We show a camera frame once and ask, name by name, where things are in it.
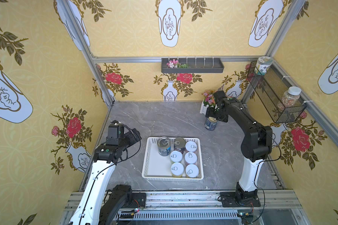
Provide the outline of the pink small can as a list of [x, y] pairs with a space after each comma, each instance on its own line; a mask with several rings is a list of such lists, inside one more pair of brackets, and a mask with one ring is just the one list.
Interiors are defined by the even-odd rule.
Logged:
[[196, 164], [198, 161], [198, 157], [195, 153], [193, 152], [187, 152], [185, 154], [185, 164], [189, 165], [189, 164]]
[[198, 150], [198, 145], [197, 145], [197, 143], [196, 142], [194, 142], [194, 141], [188, 141], [187, 143], [186, 143], [186, 146], [185, 146], [185, 148], [186, 148], [186, 151], [187, 152], [191, 152], [191, 153], [197, 153], [197, 150]]

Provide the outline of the yellow small can back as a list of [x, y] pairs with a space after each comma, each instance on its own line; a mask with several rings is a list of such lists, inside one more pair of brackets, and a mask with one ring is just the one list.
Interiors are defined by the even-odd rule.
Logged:
[[182, 177], [183, 173], [184, 173], [184, 166], [182, 163], [176, 162], [171, 165], [172, 177], [176, 177], [176, 178]]

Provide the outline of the red labelled tin can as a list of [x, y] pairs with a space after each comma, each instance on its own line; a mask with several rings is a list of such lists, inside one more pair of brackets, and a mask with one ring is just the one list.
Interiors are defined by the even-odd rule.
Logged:
[[180, 152], [182, 154], [185, 152], [185, 150], [186, 150], [186, 141], [185, 141], [184, 138], [177, 137], [174, 140], [174, 150], [178, 151], [178, 152]]

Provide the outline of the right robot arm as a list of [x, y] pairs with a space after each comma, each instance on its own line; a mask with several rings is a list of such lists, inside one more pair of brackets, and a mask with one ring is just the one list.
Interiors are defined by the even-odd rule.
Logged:
[[257, 181], [263, 163], [272, 152], [272, 128], [257, 122], [241, 101], [227, 97], [224, 91], [216, 91], [214, 99], [216, 107], [208, 108], [206, 117], [221, 122], [231, 117], [244, 132], [240, 146], [245, 158], [242, 175], [235, 192], [222, 192], [219, 201], [223, 207], [260, 207]]

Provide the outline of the pink small can back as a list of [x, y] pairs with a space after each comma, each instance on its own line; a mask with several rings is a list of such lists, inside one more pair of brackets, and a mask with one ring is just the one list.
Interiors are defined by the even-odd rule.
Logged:
[[185, 154], [185, 164], [189, 165], [189, 164], [196, 164], [198, 161], [198, 157], [195, 153], [193, 152], [187, 152]]

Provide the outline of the pink small can front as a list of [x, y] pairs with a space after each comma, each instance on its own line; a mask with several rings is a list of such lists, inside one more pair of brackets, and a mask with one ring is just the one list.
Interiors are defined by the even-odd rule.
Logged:
[[186, 146], [185, 146], [185, 148], [186, 148], [186, 151], [187, 152], [191, 152], [191, 153], [197, 153], [197, 150], [198, 150], [198, 145], [197, 145], [197, 143], [196, 142], [194, 142], [194, 141], [188, 141], [187, 143], [186, 143]]

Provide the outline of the pink artificial flowers on shelf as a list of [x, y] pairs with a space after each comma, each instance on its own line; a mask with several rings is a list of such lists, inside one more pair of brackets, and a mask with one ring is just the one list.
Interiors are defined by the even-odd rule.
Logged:
[[188, 64], [181, 64], [179, 60], [169, 60], [168, 63], [166, 63], [168, 68], [189, 68]]

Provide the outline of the grey wall shelf tray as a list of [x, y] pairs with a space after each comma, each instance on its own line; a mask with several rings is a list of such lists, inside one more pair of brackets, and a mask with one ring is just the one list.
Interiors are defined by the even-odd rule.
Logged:
[[[168, 68], [166, 63], [169, 60], [179, 60], [181, 64], [188, 64], [189, 68]], [[167, 57], [161, 58], [161, 72], [165, 74], [202, 74], [202, 73], [223, 73], [224, 64], [218, 57]]]

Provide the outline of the blue labelled tin can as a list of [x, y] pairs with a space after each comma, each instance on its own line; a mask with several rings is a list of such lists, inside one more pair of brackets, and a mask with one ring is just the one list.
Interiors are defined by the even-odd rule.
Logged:
[[157, 147], [161, 156], [168, 156], [171, 153], [171, 140], [168, 137], [160, 137], [157, 140]]

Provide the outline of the white plastic basket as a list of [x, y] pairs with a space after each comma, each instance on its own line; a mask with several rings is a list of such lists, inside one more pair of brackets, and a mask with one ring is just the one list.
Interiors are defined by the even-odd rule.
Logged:
[[204, 179], [201, 142], [198, 138], [149, 137], [142, 177], [153, 181], [201, 181]]

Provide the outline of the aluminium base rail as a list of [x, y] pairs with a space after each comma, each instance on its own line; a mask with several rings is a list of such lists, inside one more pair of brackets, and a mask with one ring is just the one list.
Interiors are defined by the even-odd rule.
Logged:
[[258, 192], [260, 206], [237, 205], [231, 190], [134, 191], [135, 201], [114, 214], [114, 220], [236, 220], [252, 225], [309, 225], [295, 192], [273, 189]]

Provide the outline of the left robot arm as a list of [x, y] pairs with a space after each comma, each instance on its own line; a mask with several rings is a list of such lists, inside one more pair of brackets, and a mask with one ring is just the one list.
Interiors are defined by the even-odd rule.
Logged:
[[69, 220], [70, 225], [109, 225], [119, 210], [133, 201], [130, 185], [116, 185], [107, 201], [104, 197], [108, 182], [120, 163], [130, 159], [128, 148], [141, 143], [135, 128], [112, 121], [105, 142], [94, 151], [89, 181], [81, 201]]

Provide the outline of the white small can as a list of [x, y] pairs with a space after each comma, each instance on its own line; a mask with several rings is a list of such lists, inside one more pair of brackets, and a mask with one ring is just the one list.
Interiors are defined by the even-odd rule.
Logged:
[[179, 151], [173, 151], [170, 154], [170, 161], [172, 164], [181, 163], [182, 159], [183, 159], [183, 154]]

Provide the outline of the patterned jar on rack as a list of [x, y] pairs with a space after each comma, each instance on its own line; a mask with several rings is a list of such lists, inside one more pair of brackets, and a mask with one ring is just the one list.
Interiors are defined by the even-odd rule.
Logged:
[[257, 75], [265, 75], [273, 63], [273, 59], [268, 56], [259, 57], [254, 67], [254, 73]]

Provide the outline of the flower box white fence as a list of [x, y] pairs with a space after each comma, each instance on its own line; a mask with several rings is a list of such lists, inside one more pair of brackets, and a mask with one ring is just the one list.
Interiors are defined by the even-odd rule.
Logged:
[[203, 92], [203, 102], [201, 105], [200, 113], [206, 114], [208, 108], [217, 108], [215, 98], [214, 98], [214, 90], [205, 90]]

